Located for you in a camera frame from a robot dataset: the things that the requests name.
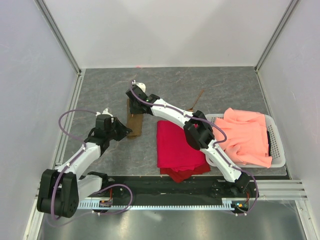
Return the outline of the brown fabric napkin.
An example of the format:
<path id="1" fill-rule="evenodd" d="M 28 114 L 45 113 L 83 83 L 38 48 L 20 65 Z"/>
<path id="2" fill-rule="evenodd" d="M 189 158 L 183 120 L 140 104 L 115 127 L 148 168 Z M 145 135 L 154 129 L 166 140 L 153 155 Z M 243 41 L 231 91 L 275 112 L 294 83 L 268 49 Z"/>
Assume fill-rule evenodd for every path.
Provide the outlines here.
<path id="1" fill-rule="evenodd" d="M 127 106 L 127 120 L 126 120 L 126 127 L 131 129 L 132 132 L 127 135 L 128 139 L 135 139 L 142 135 L 142 128 L 143 128 L 143 114 L 133 114 L 130 113 L 130 100 L 127 99 L 126 101 Z"/>

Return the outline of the copper brown spoon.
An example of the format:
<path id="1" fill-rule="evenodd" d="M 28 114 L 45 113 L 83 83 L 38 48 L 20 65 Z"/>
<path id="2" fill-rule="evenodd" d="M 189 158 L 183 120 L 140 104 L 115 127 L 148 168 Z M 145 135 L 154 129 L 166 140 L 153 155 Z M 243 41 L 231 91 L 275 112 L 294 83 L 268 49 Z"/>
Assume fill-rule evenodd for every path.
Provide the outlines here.
<path id="1" fill-rule="evenodd" d="M 189 111 L 189 112 L 193 112 L 194 111 L 194 108 L 195 108 L 196 104 L 198 103 L 199 99 L 201 98 L 202 94 L 204 93 L 204 91 L 205 91 L 204 89 L 202 89 L 200 91 L 200 93 L 197 96 L 197 98 L 196 98 L 195 102 L 193 103 L 192 107 L 188 108 L 187 111 Z"/>

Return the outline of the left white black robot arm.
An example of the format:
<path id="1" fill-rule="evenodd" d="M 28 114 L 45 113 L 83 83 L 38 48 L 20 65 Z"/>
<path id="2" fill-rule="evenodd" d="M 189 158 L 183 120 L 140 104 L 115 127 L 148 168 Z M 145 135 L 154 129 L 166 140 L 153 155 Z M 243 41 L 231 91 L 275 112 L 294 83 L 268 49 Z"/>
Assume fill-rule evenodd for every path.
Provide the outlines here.
<path id="1" fill-rule="evenodd" d="M 95 126 L 86 139 L 79 139 L 80 149 L 61 166 L 46 169 L 41 175 L 36 208 L 54 220 L 71 218 L 80 201 L 91 195 L 104 197 L 112 188 L 106 173 L 84 172 L 105 153 L 111 141 L 121 141 L 132 130 L 108 109 L 95 112 L 95 117 Z"/>

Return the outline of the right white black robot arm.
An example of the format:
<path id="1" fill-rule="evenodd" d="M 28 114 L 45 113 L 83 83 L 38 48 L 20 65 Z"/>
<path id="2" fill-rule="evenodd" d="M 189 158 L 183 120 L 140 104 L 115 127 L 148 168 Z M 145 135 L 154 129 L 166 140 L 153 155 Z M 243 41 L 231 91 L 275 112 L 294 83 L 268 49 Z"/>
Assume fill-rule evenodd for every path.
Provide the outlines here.
<path id="1" fill-rule="evenodd" d="M 182 128 L 188 145 L 204 153 L 208 164 L 220 170 L 233 196 L 240 197 L 256 189 L 251 176 L 238 167 L 220 147 L 220 143 L 227 140 L 226 134 L 222 134 L 223 140 L 217 140 L 213 128 L 220 132 L 222 130 L 207 120 L 203 112 L 198 110 L 192 113 L 180 109 L 157 95 L 147 95 L 145 91 L 145 84 L 134 80 L 131 82 L 126 95 L 133 105 L 133 113 L 156 116 Z"/>

